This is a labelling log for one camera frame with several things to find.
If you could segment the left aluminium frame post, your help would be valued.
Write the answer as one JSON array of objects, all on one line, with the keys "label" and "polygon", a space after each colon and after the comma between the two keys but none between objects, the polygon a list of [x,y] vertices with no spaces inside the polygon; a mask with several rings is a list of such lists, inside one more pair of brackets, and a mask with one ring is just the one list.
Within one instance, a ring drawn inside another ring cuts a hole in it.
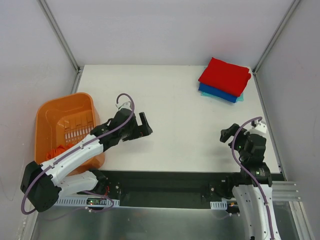
[{"label": "left aluminium frame post", "polygon": [[81,71],[81,66],[78,64],[74,54],[72,53],[72,50],[67,43],[67,40],[64,37],[64,34],[54,16],[52,13],[52,10],[46,0],[37,0],[37,3],[39,4],[44,16],[46,17],[48,23],[50,24],[52,31],[54,32],[57,40],[59,41],[63,51],[65,52],[69,62],[71,63],[73,69],[78,74]]}]

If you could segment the folded blue t shirt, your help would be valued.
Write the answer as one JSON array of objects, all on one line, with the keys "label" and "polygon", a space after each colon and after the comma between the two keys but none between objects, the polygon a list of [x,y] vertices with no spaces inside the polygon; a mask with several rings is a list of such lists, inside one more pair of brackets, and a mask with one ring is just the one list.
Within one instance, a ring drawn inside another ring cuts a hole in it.
[{"label": "folded blue t shirt", "polygon": [[226,93],[217,88],[211,87],[209,85],[200,83],[198,90],[201,92],[202,96],[211,97],[211,98],[219,98],[230,103],[237,103],[244,101],[244,94],[242,93],[239,97]]}]

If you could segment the folded red t shirt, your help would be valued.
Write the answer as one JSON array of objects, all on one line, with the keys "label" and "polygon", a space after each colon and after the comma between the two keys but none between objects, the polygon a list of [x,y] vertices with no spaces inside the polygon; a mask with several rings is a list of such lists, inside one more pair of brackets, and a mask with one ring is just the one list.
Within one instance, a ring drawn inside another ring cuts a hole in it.
[{"label": "folded red t shirt", "polygon": [[251,79],[250,69],[212,57],[198,81],[239,97]]}]

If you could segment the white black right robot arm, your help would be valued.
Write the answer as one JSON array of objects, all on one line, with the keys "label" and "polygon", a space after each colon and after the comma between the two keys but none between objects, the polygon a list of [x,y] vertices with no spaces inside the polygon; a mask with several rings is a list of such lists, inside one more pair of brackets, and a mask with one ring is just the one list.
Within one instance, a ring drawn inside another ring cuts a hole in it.
[{"label": "white black right robot arm", "polygon": [[255,117],[238,125],[234,123],[220,132],[220,142],[228,146],[240,167],[239,173],[227,178],[224,195],[236,199],[247,240],[279,240],[281,238],[273,206],[273,182],[264,162],[267,125]]}]

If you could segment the aluminium frame post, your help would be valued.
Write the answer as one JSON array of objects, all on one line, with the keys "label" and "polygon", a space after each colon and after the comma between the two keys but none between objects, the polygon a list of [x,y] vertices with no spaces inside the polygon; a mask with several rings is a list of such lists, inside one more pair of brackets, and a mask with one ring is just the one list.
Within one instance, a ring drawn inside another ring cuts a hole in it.
[{"label": "aluminium frame post", "polygon": [[275,29],[275,32],[273,33],[272,37],[270,38],[266,48],[264,49],[262,55],[260,56],[257,64],[252,69],[252,73],[254,76],[258,73],[259,69],[262,67],[262,64],[264,63],[265,59],[267,58],[267,56],[269,55],[269,53],[271,52],[271,50],[275,46],[277,40],[281,36],[282,32],[284,31],[284,29],[287,26],[288,22],[290,21],[292,15],[294,14],[294,12],[296,11],[297,7],[299,6],[299,4],[301,2],[302,2],[301,0],[293,0],[291,2],[289,8],[285,12],[283,18],[281,19],[280,23],[278,24],[277,28]]},{"label": "aluminium frame post", "polygon": [[44,16],[46,17],[48,23],[50,24],[52,31],[54,32],[57,40],[59,41],[63,51],[65,52],[69,62],[71,63],[73,69],[78,74],[81,71],[81,66],[78,64],[74,54],[72,53],[72,50],[67,43],[67,40],[64,37],[64,34],[54,16],[52,13],[52,10],[46,0],[37,0],[37,3],[39,4]]}]

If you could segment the right aluminium frame post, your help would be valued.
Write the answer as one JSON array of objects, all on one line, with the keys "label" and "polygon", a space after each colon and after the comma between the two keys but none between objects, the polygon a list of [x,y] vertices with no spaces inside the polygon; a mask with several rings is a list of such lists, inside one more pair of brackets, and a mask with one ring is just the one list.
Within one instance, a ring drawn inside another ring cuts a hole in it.
[{"label": "right aluminium frame post", "polygon": [[287,26],[288,22],[290,21],[292,15],[294,14],[294,12],[296,11],[297,7],[299,6],[299,4],[301,2],[302,2],[301,0],[293,0],[291,2],[289,8],[285,12],[283,18],[281,19],[280,23],[278,24],[277,28],[275,29],[275,32],[273,33],[272,37],[270,38],[266,48],[264,49],[262,55],[260,56],[257,64],[252,69],[252,73],[254,76],[258,73],[259,69],[262,67],[262,64],[264,63],[265,59],[267,58],[267,56],[269,55],[269,53],[271,52],[271,50],[275,46],[277,40],[281,36],[282,32],[284,31],[284,29]]}]

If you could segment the folded teal t shirt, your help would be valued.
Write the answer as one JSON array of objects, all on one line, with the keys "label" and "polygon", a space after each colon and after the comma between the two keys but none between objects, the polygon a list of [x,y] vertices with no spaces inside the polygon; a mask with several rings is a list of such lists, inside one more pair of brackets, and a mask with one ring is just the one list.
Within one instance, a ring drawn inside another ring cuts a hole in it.
[{"label": "folded teal t shirt", "polygon": [[236,103],[243,100],[250,78],[247,67],[212,59],[198,79],[198,90],[203,95]]}]

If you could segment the aluminium extrusion rail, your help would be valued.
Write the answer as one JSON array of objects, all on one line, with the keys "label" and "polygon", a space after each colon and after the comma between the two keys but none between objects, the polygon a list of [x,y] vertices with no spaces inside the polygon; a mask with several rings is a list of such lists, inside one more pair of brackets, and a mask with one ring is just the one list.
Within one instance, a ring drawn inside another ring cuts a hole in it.
[{"label": "aluminium extrusion rail", "polygon": [[272,199],[279,202],[301,202],[302,196],[295,182],[274,181],[272,183]]}]

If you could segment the orange t shirt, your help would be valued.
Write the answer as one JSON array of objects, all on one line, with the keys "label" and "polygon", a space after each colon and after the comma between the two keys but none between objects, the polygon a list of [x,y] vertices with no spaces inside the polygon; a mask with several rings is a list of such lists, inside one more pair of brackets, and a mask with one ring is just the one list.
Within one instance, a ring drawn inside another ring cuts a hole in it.
[{"label": "orange t shirt", "polygon": [[69,143],[67,145],[60,144],[56,148],[53,148],[49,152],[46,153],[45,160],[46,161],[51,160],[51,159],[57,157],[58,155],[64,153],[65,151],[67,151],[68,149],[70,149],[73,146],[74,146],[73,143]]}]

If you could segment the orange plastic laundry basket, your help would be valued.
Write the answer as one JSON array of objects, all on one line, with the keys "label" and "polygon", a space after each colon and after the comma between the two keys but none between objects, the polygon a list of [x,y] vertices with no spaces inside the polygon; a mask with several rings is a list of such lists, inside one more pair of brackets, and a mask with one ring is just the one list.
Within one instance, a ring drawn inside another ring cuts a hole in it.
[{"label": "orange plastic laundry basket", "polygon": [[46,153],[59,145],[74,146],[101,124],[92,97],[84,92],[53,99],[36,114],[34,161],[46,161]]}]

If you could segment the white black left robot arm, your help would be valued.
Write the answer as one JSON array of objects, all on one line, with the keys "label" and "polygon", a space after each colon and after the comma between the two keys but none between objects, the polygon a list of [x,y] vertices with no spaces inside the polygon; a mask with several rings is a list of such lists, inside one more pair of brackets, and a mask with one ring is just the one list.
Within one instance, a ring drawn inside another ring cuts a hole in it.
[{"label": "white black left robot arm", "polygon": [[131,141],[149,136],[153,130],[144,112],[139,113],[141,124],[137,123],[133,110],[122,108],[113,118],[96,126],[79,143],[65,152],[41,164],[30,162],[24,170],[20,189],[24,196],[21,211],[26,201],[30,201],[34,210],[44,212],[64,196],[79,192],[88,192],[106,197],[107,178],[97,168],[83,173],[70,175],[87,160],[104,153],[120,141]]}]

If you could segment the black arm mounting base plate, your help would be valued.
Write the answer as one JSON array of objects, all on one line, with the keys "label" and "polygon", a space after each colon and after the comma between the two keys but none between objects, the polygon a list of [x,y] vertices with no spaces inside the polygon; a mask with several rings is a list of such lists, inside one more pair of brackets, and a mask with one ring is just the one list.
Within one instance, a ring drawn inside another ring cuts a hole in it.
[{"label": "black arm mounting base plate", "polygon": [[103,170],[92,193],[118,200],[122,207],[209,209],[211,202],[233,198],[233,187],[253,183],[242,171]]}]

